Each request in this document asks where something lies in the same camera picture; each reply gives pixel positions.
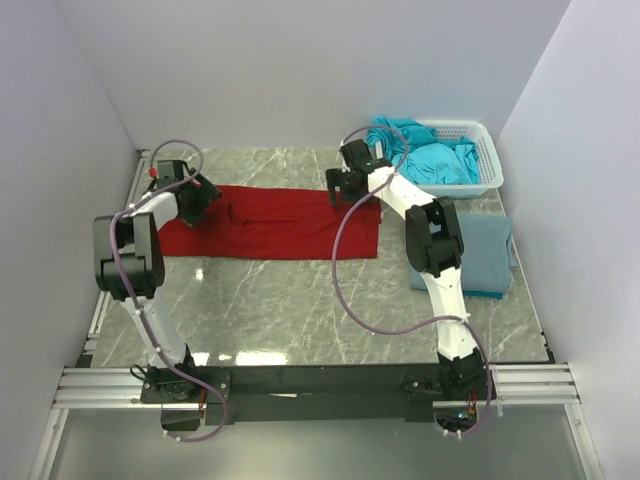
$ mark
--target white plastic basket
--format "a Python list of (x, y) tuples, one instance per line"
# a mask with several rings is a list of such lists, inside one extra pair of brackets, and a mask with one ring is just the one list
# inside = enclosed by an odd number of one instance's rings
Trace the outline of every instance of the white plastic basket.
[[(476, 144), (478, 152), (478, 173), (480, 182), (477, 185), (418, 185), (422, 190), (437, 197), (474, 198), (479, 197), (491, 188), (498, 188), (504, 182), (502, 166), (498, 159), (496, 147), (487, 129), (478, 122), (460, 120), (416, 120), (436, 129), (436, 137), (443, 140), (459, 140), (467, 137)], [(376, 155), (380, 156), (382, 146), (376, 144)]]

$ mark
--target folded blue towel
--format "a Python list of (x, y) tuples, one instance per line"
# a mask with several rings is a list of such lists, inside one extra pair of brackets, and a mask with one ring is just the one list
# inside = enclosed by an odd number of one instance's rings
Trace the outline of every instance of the folded blue towel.
[[(511, 285), (510, 269), (518, 266), (511, 247), (512, 220), (499, 215), (459, 213), (458, 221), (464, 241), (461, 272), (464, 294), (502, 298)], [(427, 289), (411, 265), (409, 285), (416, 290)]]
[[(410, 118), (376, 117), (374, 125), (386, 125), (400, 131), (409, 142), (409, 157), (400, 167), (400, 174), (416, 185), (477, 184), (478, 153), (476, 145), (466, 137), (459, 141), (438, 140), (436, 129)], [(385, 158), (397, 165), (404, 153), (404, 144), (393, 133), (382, 128), (367, 132), (367, 144), (382, 143)]]

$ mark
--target white wall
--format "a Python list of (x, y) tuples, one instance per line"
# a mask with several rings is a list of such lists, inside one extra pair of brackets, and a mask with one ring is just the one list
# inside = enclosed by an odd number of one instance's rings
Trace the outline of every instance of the white wall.
[(640, 4), (573, 0), (498, 149), (508, 212), (609, 479), (640, 436)]
[(569, 0), (57, 0), (138, 147), (334, 146), (372, 116), (497, 135)]
[(26, 478), (97, 288), (91, 221), (134, 149), (51, 0), (0, 2), (0, 478)]

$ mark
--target red towel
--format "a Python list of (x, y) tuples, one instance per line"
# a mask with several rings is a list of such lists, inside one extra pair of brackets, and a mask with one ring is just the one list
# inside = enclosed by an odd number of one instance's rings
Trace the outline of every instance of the red towel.
[[(220, 186), (195, 228), (174, 219), (159, 232), (162, 253), (174, 257), (238, 257), (261, 260), (328, 260), (350, 205), (329, 205), (322, 190)], [(378, 200), (362, 205), (347, 224), (339, 259), (375, 258)]]

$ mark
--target purple cable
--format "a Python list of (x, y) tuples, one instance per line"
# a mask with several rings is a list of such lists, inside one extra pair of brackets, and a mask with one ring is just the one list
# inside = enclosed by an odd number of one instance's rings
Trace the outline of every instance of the purple cable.
[(419, 323), (416, 323), (415, 325), (413, 325), (411, 327), (405, 327), (405, 328), (401, 328), (399, 330), (385, 330), (385, 329), (382, 329), (382, 328), (373, 327), (373, 326), (367, 324), (353, 310), (351, 310), (351, 307), (349, 306), (349, 304), (345, 300), (344, 295), (342, 294), (342, 290), (340, 289), (340, 283), (338, 282), (338, 247), (340, 246), (340, 240), (342, 239), (342, 233), (344, 232), (344, 228), (347, 225), (347, 222), (351, 218), (351, 215), (353, 215), (353, 212), (355, 212), (358, 209), (358, 207), (360, 207), (360, 205), (362, 205), (365, 202), (367, 202), (376, 193), (378, 193), (380, 190), (382, 190), (383, 188), (385, 188), (387, 185), (389, 185), (391, 183), (391, 181), (393, 180), (394, 175), (397, 174), (398, 169), (407, 160), (407, 157), (409, 156), (409, 143), (407, 142), (407, 139), (404, 138), (402, 133), (400, 133), (398, 130), (396, 130), (395, 128), (392, 128), (392, 127), (388, 127), (387, 125), (367, 125), (366, 127), (358, 128), (357, 130), (354, 130), (349, 135), (347, 135), (347, 137), (342, 141), (341, 145), (347, 143), (351, 139), (351, 137), (353, 137), (356, 133), (360, 133), (360, 132), (362, 132), (364, 130), (369, 130), (370, 128), (381, 128), (383, 130), (388, 130), (389, 132), (393, 133), (394, 135), (397, 135), (398, 138), (404, 144), (404, 154), (402, 155), (402, 158), (400, 159), (398, 164), (395, 166), (394, 173), (392, 175), (389, 175), (389, 178), (382, 185), (380, 185), (377, 188), (374, 188), (369, 193), (367, 193), (364, 197), (362, 197), (360, 200), (358, 200), (356, 203), (354, 203), (353, 206), (349, 209), (349, 211), (346, 213), (346, 215), (342, 219), (342, 222), (340, 223), (340, 227), (338, 228), (338, 232), (336, 233), (336, 238), (335, 238), (335, 240), (333, 242), (333, 250), (331, 252), (331, 275), (333, 277), (333, 287), (334, 287), (334, 289), (336, 291), (336, 295), (338, 296), (338, 300), (340, 301), (340, 304), (344, 308), (345, 312), (347, 312), (347, 314), (358, 325), (360, 325), (361, 327), (363, 327), (363, 328), (365, 328), (365, 329), (367, 329), (367, 330), (369, 330), (370, 332), (373, 332), (373, 333), (377, 333), (377, 334), (380, 334), (380, 335), (402, 335), (402, 334), (405, 334), (405, 333), (409, 333), (409, 332), (413, 332), (415, 330), (418, 330), (419, 328), (426, 327), (427, 325), (433, 325), (434, 323), (442, 321), (442, 320), (455, 320), (455, 321), (458, 321), (458, 322), (462, 323), (467, 328), (467, 330), (469, 331), (469, 333), (471, 334), (471, 336), (475, 340), (476, 344), (478, 345), (478, 349), (480, 350), (480, 354), (482, 355), (482, 361), (484, 363), (484, 368), (487, 371), (487, 401), (485, 403), (485, 408), (482, 410), (482, 413), (478, 416), (478, 420), (476, 421), (476, 423), (471, 428), (469, 428), (468, 430), (466, 430), (466, 431), (461, 433), (461, 435), (466, 435), (466, 434), (469, 434), (469, 433), (473, 432), (474, 430), (476, 430), (477, 427), (481, 423), (483, 423), (485, 421), (485, 419), (487, 418), (487, 416), (489, 415), (489, 406), (491, 405), (491, 394), (493, 393), (493, 391), (492, 391), (493, 390), (492, 389), (493, 382), (492, 382), (492, 378), (491, 378), (491, 368), (490, 368), (490, 364), (489, 364), (489, 355), (487, 355), (487, 352), (486, 352), (486, 350), (484, 348), (484, 345), (482, 344), (482, 340), (480, 339), (480, 335), (478, 335), (478, 333), (469, 324), (469, 322), (465, 322), (461, 317), (458, 317), (456, 315), (440, 315), (440, 316), (437, 316), (437, 317), (430, 318), (428, 320), (423, 320), (423, 321), (421, 321)]
[(207, 440), (207, 439), (217, 435), (220, 432), (220, 430), (222, 430), (222, 428), (225, 426), (225, 424), (229, 420), (229, 406), (227, 404), (227, 399), (215, 387), (209, 385), (206, 382), (203, 382), (202, 380), (200, 380), (198, 378), (195, 378), (195, 377), (189, 375), (188, 373), (181, 372), (180, 370), (178, 370), (175, 366), (173, 366), (173, 364), (171, 363), (171, 360), (169, 360), (169, 358), (164, 354), (164, 352), (162, 351), (162, 345), (160, 345), (158, 343), (158, 340), (157, 340), (155, 334), (153, 333), (153, 329), (151, 328), (151, 325), (149, 325), (149, 321), (148, 321), (147, 316), (146, 316), (146, 314), (144, 312), (144, 308), (142, 307), (142, 305), (140, 305), (140, 302), (138, 302), (138, 298), (137, 298), (136, 293), (135, 293), (135, 291), (133, 289), (133, 286), (131, 285), (131, 282), (129, 281), (129, 277), (127, 276), (127, 273), (124, 270), (124, 266), (122, 264), (122, 259), (120, 258), (120, 252), (118, 251), (118, 244), (117, 244), (117, 241), (116, 241), (116, 225), (117, 225), (118, 221), (120, 221), (120, 219), (122, 217), (125, 217), (127, 215), (131, 215), (137, 209), (139, 209), (140, 207), (142, 207), (147, 202), (151, 201), (153, 198), (157, 197), (161, 193), (168, 192), (168, 191), (170, 191), (170, 190), (172, 190), (172, 189), (174, 189), (176, 187), (179, 187), (180, 185), (184, 185), (185, 183), (188, 183), (188, 182), (192, 181), (193, 179), (195, 179), (195, 177), (202, 170), (202, 167), (204, 166), (204, 155), (202, 154), (202, 150), (200, 150), (193, 143), (188, 142), (186, 140), (167, 140), (166, 142), (161, 143), (160, 145), (158, 145), (156, 147), (156, 149), (151, 154), (151, 159), (149, 160), (149, 164), (153, 165), (153, 161), (155, 160), (156, 156), (158, 155), (158, 152), (160, 151), (160, 149), (165, 147), (165, 146), (167, 146), (167, 145), (169, 145), (169, 144), (171, 144), (171, 143), (181, 143), (183, 145), (187, 145), (187, 146), (191, 147), (192, 149), (194, 149), (197, 152), (197, 154), (198, 154), (198, 156), (200, 158), (200, 162), (198, 163), (198, 167), (196, 168), (195, 172), (193, 172), (190, 176), (185, 177), (184, 179), (182, 179), (182, 180), (180, 180), (178, 182), (172, 183), (171, 185), (168, 185), (168, 186), (166, 186), (164, 188), (156, 190), (155, 192), (150, 193), (148, 195), (144, 195), (142, 197), (142, 200), (140, 200), (138, 203), (128, 206), (122, 212), (116, 213), (113, 216), (113, 219), (111, 220), (111, 224), (109, 226), (109, 240), (111, 241), (111, 251), (113, 252), (113, 260), (115, 261), (116, 267), (118, 268), (118, 273), (120, 274), (120, 278), (122, 279), (122, 283), (124, 285), (124, 288), (127, 290), (127, 293), (131, 297), (131, 300), (133, 302), (134, 307), (136, 308), (136, 310), (138, 310), (140, 312), (140, 321), (142, 323), (144, 331), (147, 334), (147, 336), (149, 337), (149, 340), (151, 341), (151, 344), (153, 345), (153, 348), (156, 349), (156, 352), (158, 353), (158, 357), (160, 358), (160, 360), (162, 360), (162, 362), (167, 366), (167, 368), (169, 370), (171, 370), (173, 373), (175, 373), (179, 377), (184, 378), (185, 380), (188, 380), (191, 383), (195, 383), (196, 385), (208, 390), (209, 392), (213, 393), (216, 397), (218, 397), (220, 399), (220, 401), (222, 402), (222, 408), (223, 408), (222, 420), (220, 421), (220, 424), (215, 429), (213, 429), (211, 432), (209, 432), (209, 433), (207, 433), (205, 435), (202, 435), (200, 437), (180, 437), (179, 435), (177, 435), (177, 434), (175, 434), (173, 432), (168, 432), (167, 433), (168, 436), (170, 436), (171, 438), (176, 439), (177, 441), (193, 443), (193, 442), (200, 442), (202, 440)]

